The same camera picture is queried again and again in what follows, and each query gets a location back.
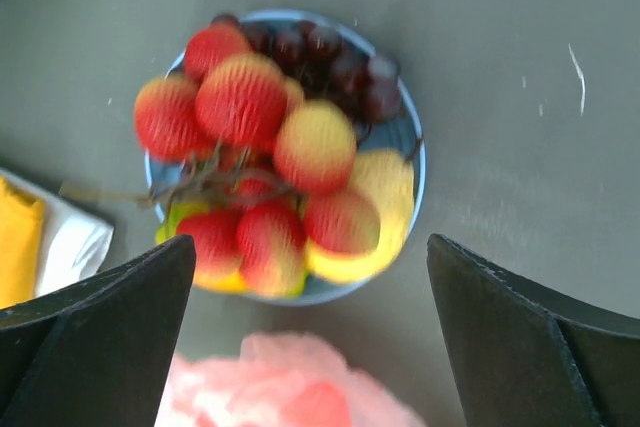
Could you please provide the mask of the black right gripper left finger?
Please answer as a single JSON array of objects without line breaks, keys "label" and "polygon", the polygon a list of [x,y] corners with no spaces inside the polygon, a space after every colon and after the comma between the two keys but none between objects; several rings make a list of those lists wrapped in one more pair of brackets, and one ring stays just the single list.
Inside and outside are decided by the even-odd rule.
[{"label": "black right gripper left finger", "polygon": [[181,235],[3,309],[2,425],[154,425],[194,270]]}]

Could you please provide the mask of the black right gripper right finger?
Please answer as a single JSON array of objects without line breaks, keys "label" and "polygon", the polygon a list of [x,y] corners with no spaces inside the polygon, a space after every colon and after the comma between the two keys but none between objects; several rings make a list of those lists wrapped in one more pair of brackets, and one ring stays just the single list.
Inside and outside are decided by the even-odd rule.
[{"label": "black right gripper right finger", "polygon": [[636,426],[639,321],[428,239],[427,269],[469,426]]}]

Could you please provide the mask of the pink plastic bag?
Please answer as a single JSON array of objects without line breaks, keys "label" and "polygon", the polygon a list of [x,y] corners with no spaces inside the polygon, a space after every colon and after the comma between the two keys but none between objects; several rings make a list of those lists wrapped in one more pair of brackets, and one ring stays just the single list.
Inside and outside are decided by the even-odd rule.
[{"label": "pink plastic bag", "polygon": [[254,333],[235,357],[173,357],[158,426],[421,426],[423,419],[330,343]]}]

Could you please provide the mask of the red yellow strawberry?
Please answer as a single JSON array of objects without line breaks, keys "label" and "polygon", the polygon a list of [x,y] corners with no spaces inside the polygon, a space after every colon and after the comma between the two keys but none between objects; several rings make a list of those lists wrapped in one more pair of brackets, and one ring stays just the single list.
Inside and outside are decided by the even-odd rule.
[{"label": "red yellow strawberry", "polygon": [[273,162],[281,177],[304,194],[344,187],[357,150],[354,127],[326,100],[310,100],[294,109],[277,135]]}]

